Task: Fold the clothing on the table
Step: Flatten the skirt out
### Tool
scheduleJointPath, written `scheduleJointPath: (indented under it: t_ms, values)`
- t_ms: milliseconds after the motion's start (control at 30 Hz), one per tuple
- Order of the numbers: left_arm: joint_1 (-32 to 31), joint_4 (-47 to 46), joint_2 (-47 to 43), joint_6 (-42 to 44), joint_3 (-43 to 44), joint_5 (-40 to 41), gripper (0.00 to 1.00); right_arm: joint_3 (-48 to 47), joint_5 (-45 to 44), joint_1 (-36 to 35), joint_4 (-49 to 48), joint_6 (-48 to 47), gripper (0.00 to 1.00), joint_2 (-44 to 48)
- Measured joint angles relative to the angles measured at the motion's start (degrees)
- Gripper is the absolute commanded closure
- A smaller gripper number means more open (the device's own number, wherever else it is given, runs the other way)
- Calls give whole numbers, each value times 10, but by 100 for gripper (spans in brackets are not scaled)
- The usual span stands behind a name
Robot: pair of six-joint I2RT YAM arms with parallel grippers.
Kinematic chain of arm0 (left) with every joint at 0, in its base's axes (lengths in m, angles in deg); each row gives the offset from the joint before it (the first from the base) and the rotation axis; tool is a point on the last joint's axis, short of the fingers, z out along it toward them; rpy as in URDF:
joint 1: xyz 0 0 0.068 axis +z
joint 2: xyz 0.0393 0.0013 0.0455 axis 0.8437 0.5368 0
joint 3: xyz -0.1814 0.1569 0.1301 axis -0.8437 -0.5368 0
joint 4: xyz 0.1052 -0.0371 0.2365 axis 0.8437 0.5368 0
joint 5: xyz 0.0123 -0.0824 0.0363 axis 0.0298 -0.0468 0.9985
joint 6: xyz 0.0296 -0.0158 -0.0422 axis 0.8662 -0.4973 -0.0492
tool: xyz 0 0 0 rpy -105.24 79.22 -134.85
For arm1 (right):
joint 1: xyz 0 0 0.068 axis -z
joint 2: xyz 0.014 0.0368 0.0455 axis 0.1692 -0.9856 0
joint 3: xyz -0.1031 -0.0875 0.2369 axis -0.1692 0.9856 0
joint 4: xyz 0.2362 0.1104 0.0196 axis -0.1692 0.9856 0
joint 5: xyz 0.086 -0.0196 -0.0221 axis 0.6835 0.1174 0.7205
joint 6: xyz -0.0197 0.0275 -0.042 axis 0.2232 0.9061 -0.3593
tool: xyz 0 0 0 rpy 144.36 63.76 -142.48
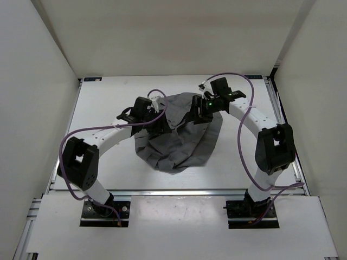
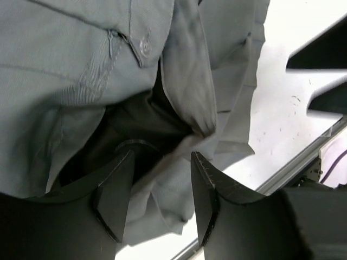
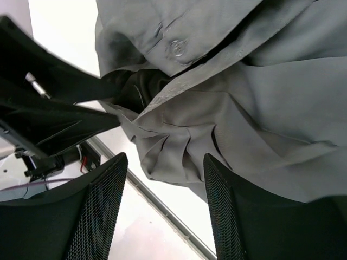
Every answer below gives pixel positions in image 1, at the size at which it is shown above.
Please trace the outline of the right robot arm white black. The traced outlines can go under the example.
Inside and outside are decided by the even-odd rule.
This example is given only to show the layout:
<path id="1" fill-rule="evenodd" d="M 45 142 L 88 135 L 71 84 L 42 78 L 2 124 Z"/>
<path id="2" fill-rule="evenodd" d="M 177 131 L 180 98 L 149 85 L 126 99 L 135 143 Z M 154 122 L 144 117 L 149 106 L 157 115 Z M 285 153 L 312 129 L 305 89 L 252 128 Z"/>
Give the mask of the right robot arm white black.
<path id="1" fill-rule="evenodd" d="M 193 96 L 187 120 L 195 124 L 211 122 L 213 115 L 221 111 L 238 119 L 237 148 L 242 164 L 246 163 L 240 141 L 242 128 L 246 127 L 255 136 L 257 169 L 254 175 L 249 175 L 252 184 L 243 201 L 228 205 L 227 209 L 241 217 L 260 219 L 271 206 L 271 190 L 278 177 L 295 161 L 293 129 L 287 123 L 279 124 L 265 116 L 253 106 L 253 99 L 232 90 L 225 77 L 208 79 L 208 82 L 210 87 L 200 84 L 201 96 Z"/>

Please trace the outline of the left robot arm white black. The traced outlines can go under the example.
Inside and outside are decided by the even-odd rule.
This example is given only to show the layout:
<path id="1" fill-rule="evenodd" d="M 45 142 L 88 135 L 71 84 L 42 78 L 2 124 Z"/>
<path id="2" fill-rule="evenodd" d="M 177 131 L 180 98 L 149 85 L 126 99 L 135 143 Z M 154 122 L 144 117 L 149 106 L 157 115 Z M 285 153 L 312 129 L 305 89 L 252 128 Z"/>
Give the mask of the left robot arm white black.
<path id="1" fill-rule="evenodd" d="M 82 199 L 92 203 L 92 209 L 102 217 L 118 215 L 114 196 L 98 181 L 99 159 L 109 149 L 142 130 L 162 134 L 169 131 L 165 112 L 166 97 L 138 97 L 132 107 L 126 108 L 108 126 L 93 127 L 94 133 L 78 138 L 75 130 L 64 137 L 59 148 L 57 174 L 71 190 L 77 187 Z"/>

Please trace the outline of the grey pleated skirt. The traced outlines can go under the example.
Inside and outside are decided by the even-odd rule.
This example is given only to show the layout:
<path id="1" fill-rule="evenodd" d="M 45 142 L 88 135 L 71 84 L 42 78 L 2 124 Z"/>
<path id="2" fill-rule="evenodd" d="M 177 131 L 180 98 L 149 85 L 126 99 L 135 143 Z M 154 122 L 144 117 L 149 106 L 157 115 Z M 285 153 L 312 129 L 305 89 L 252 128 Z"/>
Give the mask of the grey pleated skirt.
<path id="1" fill-rule="evenodd" d="M 221 113 L 213 115 L 212 122 L 195 125 L 186 122 L 194 93 L 168 96 L 165 112 L 171 132 L 153 136 L 146 130 L 135 134 L 135 152 L 153 169 L 176 174 L 188 167 L 204 166 L 216 146 L 222 127 Z"/>

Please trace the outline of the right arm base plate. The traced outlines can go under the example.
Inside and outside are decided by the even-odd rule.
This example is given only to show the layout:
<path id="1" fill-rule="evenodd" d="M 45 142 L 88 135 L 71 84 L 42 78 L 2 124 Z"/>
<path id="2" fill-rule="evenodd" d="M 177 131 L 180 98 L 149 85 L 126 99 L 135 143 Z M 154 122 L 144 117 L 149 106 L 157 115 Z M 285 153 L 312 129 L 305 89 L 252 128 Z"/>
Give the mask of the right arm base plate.
<path id="1" fill-rule="evenodd" d="M 245 200 L 227 200 L 228 229 L 278 229 L 277 212 L 271 199 L 251 205 Z"/>

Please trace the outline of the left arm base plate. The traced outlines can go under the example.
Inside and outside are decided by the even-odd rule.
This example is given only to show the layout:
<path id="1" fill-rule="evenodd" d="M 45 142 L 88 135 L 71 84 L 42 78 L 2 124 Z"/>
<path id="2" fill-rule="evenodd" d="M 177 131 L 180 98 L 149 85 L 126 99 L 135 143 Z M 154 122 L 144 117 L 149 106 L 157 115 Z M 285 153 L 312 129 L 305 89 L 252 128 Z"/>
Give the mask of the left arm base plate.
<path id="1" fill-rule="evenodd" d="M 114 200 L 112 204 L 117 214 L 111 210 L 95 205 L 90 200 L 85 200 L 82 207 L 81 227 L 127 228 L 130 218 L 131 202 Z"/>

